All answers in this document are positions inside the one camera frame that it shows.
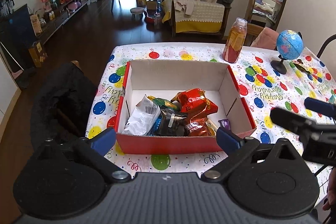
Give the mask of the white grey snack packet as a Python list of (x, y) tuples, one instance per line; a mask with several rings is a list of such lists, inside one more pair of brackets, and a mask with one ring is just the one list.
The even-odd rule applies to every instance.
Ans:
[(144, 136), (151, 130), (160, 114), (159, 106), (144, 95), (142, 100), (135, 106), (122, 133)]

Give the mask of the blue chocolate snack packet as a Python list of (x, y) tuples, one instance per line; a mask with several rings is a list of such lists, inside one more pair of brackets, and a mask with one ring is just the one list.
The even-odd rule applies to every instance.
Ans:
[(154, 125), (151, 127), (150, 131), (147, 133), (149, 136), (154, 136), (156, 134), (161, 124), (161, 120), (162, 120), (162, 116), (160, 115), (154, 122)]

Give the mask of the red foil snack bag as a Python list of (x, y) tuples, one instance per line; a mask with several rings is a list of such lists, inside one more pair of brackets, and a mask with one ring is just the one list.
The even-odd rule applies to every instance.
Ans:
[(178, 102), (181, 112), (187, 114), (187, 120), (207, 118), (208, 115), (218, 112), (218, 106), (205, 96), (205, 91), (194, 88), (177, 93), (170, 102)]

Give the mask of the dark brown snack packet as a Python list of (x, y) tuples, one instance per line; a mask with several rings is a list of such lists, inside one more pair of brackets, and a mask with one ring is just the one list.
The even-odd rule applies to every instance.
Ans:
[(161, 121), (155, 134), (157, 136), (183, 136), (183, 123), (186, 119), (186, 113), (181, 113), (166, 106), (162, 106)]

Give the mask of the green beef jerky packet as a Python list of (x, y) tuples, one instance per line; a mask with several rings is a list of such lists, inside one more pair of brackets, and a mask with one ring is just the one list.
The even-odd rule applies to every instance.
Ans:
[(166, 100), (166, 99), (163, 99), (163, 98), (154, 97), (154, 96), (147, 96), (147, 98), (149, 100), (151, 100), (152, 102), (154, 102), (159, 107), (165, 106), (165, 107), (167, 107), (169, 109), (172, 109), (174, 111), (180, 111), (179, 106), (173, 104), (169, 100)]

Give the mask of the purple candy wrapper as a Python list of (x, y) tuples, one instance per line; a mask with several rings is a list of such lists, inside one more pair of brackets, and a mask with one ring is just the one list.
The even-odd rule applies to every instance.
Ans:
[(231, 125), (228, 119), (220, 119), (218, 120), (219, 124), (221, 127), (230, 130), (231, 129)]

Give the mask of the balloon-print tablecloth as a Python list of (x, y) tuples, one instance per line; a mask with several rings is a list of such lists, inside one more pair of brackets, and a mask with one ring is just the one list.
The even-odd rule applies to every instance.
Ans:
[[(108, 60), (88, 118), (86, 136), (92, 138), (108, 127), (116, 125), (118, 103), (122, 96), (122, 82), (129, 61), (136, 59), (184, 60), (222, 63), (221, 44), (209, 43), (149, 43), (116, 47)], [(281, 107), (308, 117), (318, 123), (333, 123), (331, 118), (307, 110), (307, 97), (327, 101), (335, 94), (335, 80), (327, 67), (310, 50), (304, 49), (297, 62), (311, 75), (300, 72), (286, 62), (287, 72), (275, 72), (270, 62), (277, 57), (276, 51), (245, 47), (231, 69), (256, 123), (253, 137), (262, 143), (274, 143), (287, 138), (298, 152), (302, 144), (293, 133), (274, 125), (269, 113), (273, 107)], [(225, 158), (224, 152), (188, 154), (128, 154), (116, 144), (107, 158), (130, 174), (136, 172), (196, 172), (203, 173)]]

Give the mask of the black desk lamp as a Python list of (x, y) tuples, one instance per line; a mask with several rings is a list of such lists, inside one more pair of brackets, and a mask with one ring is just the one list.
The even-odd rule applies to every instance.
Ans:
[(317, 53), (317, 57), (320, 58), (321, 55), (323, 54), (324, 50), (326, 49), (326, 47), (336, 39), (336, 34), (330, 36), (329, 38), (327, 38), (325, 40), (325, 42), (323, 43), (323, 45), (321, 46), (319, 52)]

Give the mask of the small blue desk globe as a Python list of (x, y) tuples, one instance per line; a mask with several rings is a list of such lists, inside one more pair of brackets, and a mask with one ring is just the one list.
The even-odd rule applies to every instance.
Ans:
[(303, 39), (300, 32), (292, 30), (284, 30), (279, 33), (276, 40), (276, 50), (279, 53), (278, 60), (272, 60), (270, 62), (271, 67), (280, 73), (286, 74), (286, 67), (284, 65), (285, 60), (292, 61), (300, 56), (303, 51)]

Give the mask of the wooden dining chair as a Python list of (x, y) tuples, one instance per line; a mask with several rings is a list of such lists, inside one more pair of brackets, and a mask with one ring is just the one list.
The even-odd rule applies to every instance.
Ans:
[(252, 42), (259, 36), (262, 30), (264, 30), (264, 27), (248, 23), (247, 35), (245, 37), (244, 46), (249, 47), (252, 44)]

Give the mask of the orange-red drink bottle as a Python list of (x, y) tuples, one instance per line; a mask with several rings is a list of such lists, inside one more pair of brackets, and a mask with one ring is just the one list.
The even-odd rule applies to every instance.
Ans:
[(230, 29), (226, 45), (222, 54), (223, 60), (228, 63), (236, 63), (247, 35), (247, 21), (236, 18)]

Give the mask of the brown paper bag on floor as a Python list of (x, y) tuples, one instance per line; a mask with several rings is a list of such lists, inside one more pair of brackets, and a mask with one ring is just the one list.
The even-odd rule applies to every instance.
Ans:
[(48, 57), (40, 41), (33, 43), (33, 46), (29, 48), (29, 53), (37, 68), (41, 68)]

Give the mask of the small round stool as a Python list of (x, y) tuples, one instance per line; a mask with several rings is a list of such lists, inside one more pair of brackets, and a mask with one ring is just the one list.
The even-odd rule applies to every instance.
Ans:
[(141, 20), (143, 18), (143, 13), (144, 12), (145, 12), (145, 9), (143, 7), (134, 7), (132, 9), (130, 9), (131, 18), (133, 20), (135, 20), (136, 17), (138, 17)]

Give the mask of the tv cabinet with clutter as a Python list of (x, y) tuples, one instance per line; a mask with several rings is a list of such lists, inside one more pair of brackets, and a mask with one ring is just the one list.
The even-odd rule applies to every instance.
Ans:
[(29, 16), (37, 41), (42, 45), (89, 0), (41, 0), (42, 12), (29, 10)]

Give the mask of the sofa with yellow cover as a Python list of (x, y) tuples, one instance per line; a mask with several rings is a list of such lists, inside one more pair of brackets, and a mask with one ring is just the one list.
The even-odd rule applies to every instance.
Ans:
[(160, 0), (162, 23), (176, 34), (224, 36), (231, 3), (234, 0)]

